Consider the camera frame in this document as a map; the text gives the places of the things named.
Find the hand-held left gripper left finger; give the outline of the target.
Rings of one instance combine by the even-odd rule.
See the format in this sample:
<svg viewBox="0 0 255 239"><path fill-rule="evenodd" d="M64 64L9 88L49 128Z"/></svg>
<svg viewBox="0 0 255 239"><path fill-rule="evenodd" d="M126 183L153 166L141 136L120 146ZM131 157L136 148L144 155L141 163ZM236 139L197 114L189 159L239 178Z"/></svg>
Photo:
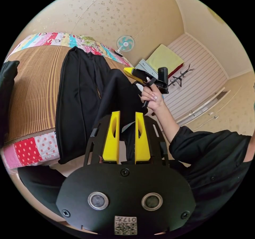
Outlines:
<svg viewBox="0 0 255 239"><path fill-rule="evenodd" d="M119 137L120 137L120 111L112 112L108 131L106 134L103 160L104 162L119 162Z"/></svg>

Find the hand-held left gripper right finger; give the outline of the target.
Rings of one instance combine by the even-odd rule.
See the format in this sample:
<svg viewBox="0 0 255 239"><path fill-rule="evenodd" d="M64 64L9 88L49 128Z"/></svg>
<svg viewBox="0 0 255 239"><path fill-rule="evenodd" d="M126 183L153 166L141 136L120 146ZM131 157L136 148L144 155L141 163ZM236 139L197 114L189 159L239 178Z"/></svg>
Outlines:
<svg viewBox="0 0 255 239"><path fill-rule="evenodd" d="M135 164L151 158L143 113L135 113Z"/></svg>

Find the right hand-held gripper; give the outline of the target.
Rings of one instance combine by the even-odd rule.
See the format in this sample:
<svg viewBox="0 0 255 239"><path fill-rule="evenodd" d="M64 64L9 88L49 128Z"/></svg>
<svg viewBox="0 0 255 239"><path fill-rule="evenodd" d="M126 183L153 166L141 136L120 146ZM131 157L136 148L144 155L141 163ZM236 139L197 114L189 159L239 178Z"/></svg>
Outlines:
<svg viewBox="0 0 255 239"><path fill-rule="evenodd" d="M142 85L151 85L155 84L157 88L160 90L161 94L168 94L168 69L167 68L159 68L158 69L158 77L150 75L148 72L132 68L125 67L123 69L124 74L132 79L135 79L135 83L140 83Z"/></svg>

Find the person's right hand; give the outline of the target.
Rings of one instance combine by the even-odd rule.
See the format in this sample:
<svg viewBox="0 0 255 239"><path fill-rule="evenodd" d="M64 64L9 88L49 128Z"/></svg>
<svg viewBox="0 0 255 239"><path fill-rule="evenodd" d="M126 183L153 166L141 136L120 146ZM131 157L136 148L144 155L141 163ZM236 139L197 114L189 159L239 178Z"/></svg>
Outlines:
<svg viewBox="0 0 255 239"><path fill-rule="evenodd" d="M163 95L154 83L151 85L135 83L135 86L138 88L138 94L146 108L156 112L159 108L165 106Z"/></svg>

